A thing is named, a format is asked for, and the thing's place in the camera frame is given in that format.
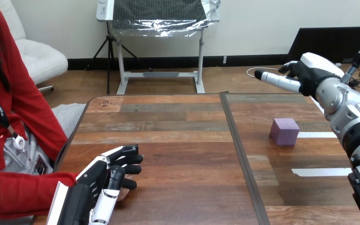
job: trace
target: white wall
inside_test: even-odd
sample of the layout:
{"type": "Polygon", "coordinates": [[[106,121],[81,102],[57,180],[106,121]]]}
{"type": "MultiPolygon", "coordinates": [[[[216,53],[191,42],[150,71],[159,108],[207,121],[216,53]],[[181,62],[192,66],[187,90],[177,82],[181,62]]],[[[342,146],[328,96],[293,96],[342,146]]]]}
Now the white wall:
{"type": "MultiPolygon", "coordinates": [[[[91,58],[105,39],[97,0],[12,2],[27,39],[67,58],[91,58]]],[[[205,55],[287,54],[300,27],[360,26],[360,0],[222,0],[220,14],[205,32],[205,55]]],[[[127,37],[123,44],[139,57],[197,56],[198,38],[127,37]]],[[[106,56],[105,47],[99,57],[106,56]]]]}

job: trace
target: red sweater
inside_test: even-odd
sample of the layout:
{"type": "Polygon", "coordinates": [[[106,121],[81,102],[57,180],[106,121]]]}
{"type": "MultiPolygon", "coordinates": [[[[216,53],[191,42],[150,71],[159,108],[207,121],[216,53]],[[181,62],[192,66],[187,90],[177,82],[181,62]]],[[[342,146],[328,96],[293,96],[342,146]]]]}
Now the red sweater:
{"type": "MultiPolygon", "coordinates": [[[[25,137],[23,122],[36,137],[46,155],[55,160],[67,138],[42,94],[28,75],[5,18],[0,11],[0,58],[11,91],[0,81],[0,105],[16,133],[25,137]]],[[[3,144],[8,131],[0,126],[0,170],[5,168],[3,144]]],[[[17,218],[48,212],[57,182],[75,183],[70,173],[33,176],[0,172],[0,218],[17,218]]]]}

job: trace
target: wooden floor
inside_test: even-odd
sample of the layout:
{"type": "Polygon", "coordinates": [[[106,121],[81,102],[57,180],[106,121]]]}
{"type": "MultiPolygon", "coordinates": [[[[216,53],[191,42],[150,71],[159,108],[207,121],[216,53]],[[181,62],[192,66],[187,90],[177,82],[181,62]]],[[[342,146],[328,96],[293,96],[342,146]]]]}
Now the wooden floor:
{"type": "MultiPolygon", "coordinates": [[[[203,69],[203,84],[206,93],[229,91],[233,93],[288,93],[285,90],[263,83],[246,75],[251,67],[209,67],[203,69]]],[[[172,71],[191,72],[190,69],[172,71]]],[[[120,83],[119,72],[111,73],[111,93],[116,94],[120,83]]],[[[106,71],[68,71],[65,74],[41,83],[38,87],[54,85],[53,92],[44,93],[51,107],[60,104],[86,103],[106,94],[106,71]]],[[[126,94],[192,94],[196,93],[193,78],[131,78],[126,94]]]]}

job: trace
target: tripod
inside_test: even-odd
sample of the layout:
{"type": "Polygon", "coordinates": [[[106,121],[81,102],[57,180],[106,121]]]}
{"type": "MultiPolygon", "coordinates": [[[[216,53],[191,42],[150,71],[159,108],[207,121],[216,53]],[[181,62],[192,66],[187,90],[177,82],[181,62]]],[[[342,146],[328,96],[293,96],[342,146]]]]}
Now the tripod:
{"type": "MultiPolygon", "coordinates": [[[[111,35],[110,33],[110,29],[109,29],[109,24],[108,21],[106,22],[107,24],[107,32],[108,35],[105,37],[105,41],[103,42],[103,44],[100,46],[100,48],[98,49],[98,51],[96,52],[96,54],[93,56],[93,63],[96,61],[96,57],[97,55],[100,53],[101,49],[103,49],[103,47],[105,46],[105,44],[108,41],[108,67],[107,67],[107,95],[110,94],[110,63],[111,60],[114,60],[114,49],[113,49],[113,42],[117,42],[117,39],[114,38],[114,36],[111,35]]],[[[121,45],[123,49],[125,49],[125,51],[127,51],[131,56],[133,56],[133,58],[143,67],[148,68],[148,70],[150,72],[152,72],[152,69],[147,66],[146,64],[144,64],[136,55],[134,55],[128,48],[126,48],[125,46],[121,45]]],[[[90,69],[90,64],[87,65],[87,67],[85,68],[85,70],[89,70],[90,69]]]]}

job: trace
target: white cable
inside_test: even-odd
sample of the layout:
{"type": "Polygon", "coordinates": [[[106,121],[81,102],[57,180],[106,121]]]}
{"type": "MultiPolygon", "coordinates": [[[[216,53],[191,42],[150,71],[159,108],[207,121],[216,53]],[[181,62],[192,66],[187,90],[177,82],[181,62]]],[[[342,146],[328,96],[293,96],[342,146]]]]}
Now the white cable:
{"type": "Polygon", "coordinates": [[[246,71],[246,74],[247,74],[248,76],[250,76],[250,77],[255,77],[255,76],[249,74],[249,71],[252,70],[252,69],[272,69],[272,70],[278,70],[278,69],[275,69],[275,68],[268,68],[268,67],[254,67],[254,68],[250,68],[250,69],[248,69],[248,70],[246,71]]]}

